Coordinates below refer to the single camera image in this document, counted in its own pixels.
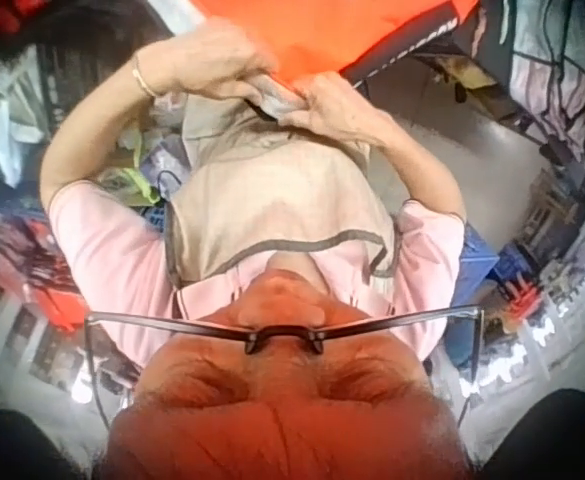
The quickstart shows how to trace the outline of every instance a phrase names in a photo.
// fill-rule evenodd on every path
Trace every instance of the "woman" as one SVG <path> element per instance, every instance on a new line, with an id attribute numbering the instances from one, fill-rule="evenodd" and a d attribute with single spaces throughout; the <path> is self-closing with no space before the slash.
<path id="1" fill-rule="evenodd" d="M 463 244 L 458 185 L 334 73 L 295 85 L 305 108 L 262 120 L 242 99 L 258 105 L 254 85 L 274 69 L 245 32 L 208 22 L 139 50 L 46 153 L 42 201 L 90 308 L 203 332 L 104 324 L 144 370 L 102 474 L 464 477 L 454 419 L 421 366 L 445 319 L 330 342 L 307 333 L 447 307 Z M 194 171 L 163 240 L 87 179 L 138 110 L 175 90 L 188 93 Z M 365 180 L 370 147 L 410 194 L 396 222 Z M 245 333 L 256 330 L 266 334 Z"/>

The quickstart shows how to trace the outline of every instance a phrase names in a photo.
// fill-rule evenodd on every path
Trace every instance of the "beige vest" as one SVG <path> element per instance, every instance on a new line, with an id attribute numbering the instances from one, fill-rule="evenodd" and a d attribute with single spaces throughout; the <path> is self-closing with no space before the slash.
<path id="1" fill-rule="evenodd" d="M 166 213 L 177 288 L 259 252 L 314 252 L 365 243 L 369 274 L 393 277 L 395 229 L 368 184 L 369 148 L 282 130 L 243 101 L 187 99 L 190 180 Z"/>

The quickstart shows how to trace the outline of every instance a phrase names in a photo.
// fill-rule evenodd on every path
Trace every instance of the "short sleeve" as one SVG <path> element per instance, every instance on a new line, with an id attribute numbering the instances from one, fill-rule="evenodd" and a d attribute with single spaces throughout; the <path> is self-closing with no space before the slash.
<path id="1" fill-rule="evenodd" d="M 395 274 L 397 312 L 413 313 L 447 308 L 452 301 L 465 225 L 456 215 L 433 212 L 409 200 L 398 216 L 401 244 Z M 446 319 L 395 329 L 420 359 L 434 349 Z"/>
<path id="2" fill-rule="evenodd" d="M 91 310 L 170 316 L 173 289 L 164 242 L 143 217 L 93 183 L 80 181 L 54 196 L 50 224 Z M 140 365 L 169 337 L 168 332 L 118 323 L 103 327 Z"/>

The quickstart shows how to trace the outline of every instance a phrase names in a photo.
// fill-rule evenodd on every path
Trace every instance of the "hand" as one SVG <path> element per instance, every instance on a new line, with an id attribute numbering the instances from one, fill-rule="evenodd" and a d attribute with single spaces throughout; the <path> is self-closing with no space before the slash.
<path id="1" fill-rule="evenodd" d="M 378 133 L 375 130 L 388 121 L 394 123 L 337 73 L 302 79 L 294 88 L 305 99 L 308 109 L 284 115 L 279 119 L 281 126 L 305 128 L 334 140 L 375 143 Z"/>
<path id="2" fill-rule="evenodd" d="M 211 19 L 196 30 L 141 49 L 139 69 L 157 93 L 187 91 L 210 98 L 247 98 L 259 91 L 244 81 L 271 72 L 276 58 L 236 25 Z"/>

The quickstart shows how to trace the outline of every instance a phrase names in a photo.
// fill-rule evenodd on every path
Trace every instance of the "white floor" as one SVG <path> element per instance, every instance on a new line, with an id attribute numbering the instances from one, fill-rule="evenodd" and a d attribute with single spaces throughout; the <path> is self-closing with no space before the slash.
<path id="1" fill-rule="evenodd" d="M 529 186 L 548 162 L 538 147 L 454 101 L 428 67 L 405 59 L 368 81 L 371 100 L 388 111 L 455 175 L 470 224 L 498 251 L 524 220 Z M 373 157 L 370 180 L 390 211 L 407 193 L 387 162 Z"/>

